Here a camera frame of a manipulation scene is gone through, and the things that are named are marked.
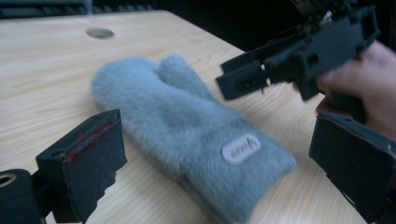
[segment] fuzzy mitten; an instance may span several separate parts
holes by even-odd
[[[119,108],[126,135],[217,220],[247,222],[259,199],[296,162],[281,145],[217,102],[178,55],[135,57],[92,80],[105,110]]]

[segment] robotic arm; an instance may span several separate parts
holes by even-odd
[[[216,78],[225,100],[279,82],[298,85],[304,101],[315,77],[357,57],[379,35],[375,7],[354,0],[291,0],[305,23],[223,63]],[[396,223],[396,142],[364,126],[361,100],[330,92],[331,104],[354,119],[318,115],[309,156],[367,223]]]

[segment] table surface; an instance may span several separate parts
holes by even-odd
[[[114,33],[88,36],[92,27]],[[224,102],[219,65],[243,53],[166,11],[0,21],[0,171],[37,170],[35,155],[99,113],[90,81],[106,63],[182,55],[223,104],[241,111],[298,162],[257,204],[250,223],[364,223],[308,157],[322,96],[302,102],[290,84]],[[215,223],[179,185],[156,170],[124,137],[128,163],[88,223]],[[54,223],[52,216],[48,223]]]

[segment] mitten label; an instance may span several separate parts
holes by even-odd
[[[259,139],[247,133],[224,146],[221,153],[224,160],[232,165],[237,165],[258,151],[260,146]]]

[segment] red marking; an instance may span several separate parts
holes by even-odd
[[[98,127],[97,129],[94,129],[92,132],[90,132],[87,135],[81,134],[78,137],[78,143],[75,146],[75,148],[70,150],[70,152],[68,153],[62,153],[60,156],[62,158],[65,158],[67,162],[74,162],[78,158],[78,153],[80,153],[85,147],[96,144],[102,133],[105,133],[107,130],[114,127],[116,124],[117,122],[115,121],[109,121],[105,125]]]

